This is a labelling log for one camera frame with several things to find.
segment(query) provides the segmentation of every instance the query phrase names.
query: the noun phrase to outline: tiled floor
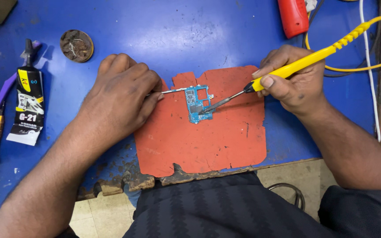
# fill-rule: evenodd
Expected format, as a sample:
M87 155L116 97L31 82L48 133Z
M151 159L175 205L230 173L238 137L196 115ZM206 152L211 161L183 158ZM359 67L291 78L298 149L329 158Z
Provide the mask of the tiled floor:
M262 169L257 175L265 187L278 182L298 187L305 198L305 212L316 220L321 197L329 186L336 184L323 160ZM275 188L273 191L287 201L295 199L291 188ZM124 193L98 196L76 203L70 226L80 238L117 238L129 229L134 210Z

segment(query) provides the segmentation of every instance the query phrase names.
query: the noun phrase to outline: circuit board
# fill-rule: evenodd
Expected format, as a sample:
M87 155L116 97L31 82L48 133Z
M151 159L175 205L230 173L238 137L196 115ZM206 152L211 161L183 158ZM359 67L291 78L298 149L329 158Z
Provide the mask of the circuit board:
M205 93L207 94L207 98L205 99L199 99L198 98L198 90L205 89ZM177 91L185 91L186 96L186 104L188 105L188 119L189 122L198 124L201 120L211 120L213 119L213 112L215 110L206 112L202 115L198 115L198 113L209 106L211 106L211 99L214 98L214 95L208 94L208 85L196 85L196 86L190 86L189 88L181 88L181 89L172 89L171 92L177 92ZM208 106L204 106L204 101L208 100Z

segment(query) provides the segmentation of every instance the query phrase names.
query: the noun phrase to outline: glue tube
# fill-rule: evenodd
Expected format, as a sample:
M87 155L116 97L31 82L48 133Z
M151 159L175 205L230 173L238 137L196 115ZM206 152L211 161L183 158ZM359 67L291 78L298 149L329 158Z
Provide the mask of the glue tube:
M26 39L26 66L17 68L17 106L7 140L34 146L44 126L42 72L32 66L32 41Z

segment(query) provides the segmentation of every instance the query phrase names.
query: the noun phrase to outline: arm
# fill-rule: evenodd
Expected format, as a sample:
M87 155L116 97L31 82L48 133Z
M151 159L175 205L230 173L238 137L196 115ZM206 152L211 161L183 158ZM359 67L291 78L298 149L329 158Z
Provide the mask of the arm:
M262 60L259 78L313 51L282 46ZM295 73L289 80L262 78L261 93L271 94L304 124L341 187L381 189L381 145L365 130L329 104L323 94L325 61Z
M54 237L65 230L83 174L144 124L163 98L160 91L160 77L144 63L125 54L104 59L75 119L3 203L0 238Z

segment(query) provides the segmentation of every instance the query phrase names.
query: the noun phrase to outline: hand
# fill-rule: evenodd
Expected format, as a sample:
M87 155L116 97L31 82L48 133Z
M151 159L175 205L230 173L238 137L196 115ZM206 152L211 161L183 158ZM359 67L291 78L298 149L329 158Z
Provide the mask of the hand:
M145 123L164 97L161 84L146 64L123 53L109 55L73 121L76 131L104 152Z
M293 63L314 51L299 47L283 45L272 50L260 63L260 69L252 74L254 79L267 75L284 65ZM267 75L261 79L265 88L258 96L271 94L280 100L282 106L296 116L304 116L316 112L327 100L323 93L323 72L325 60L316 62L291 75L288 80L275 75Z

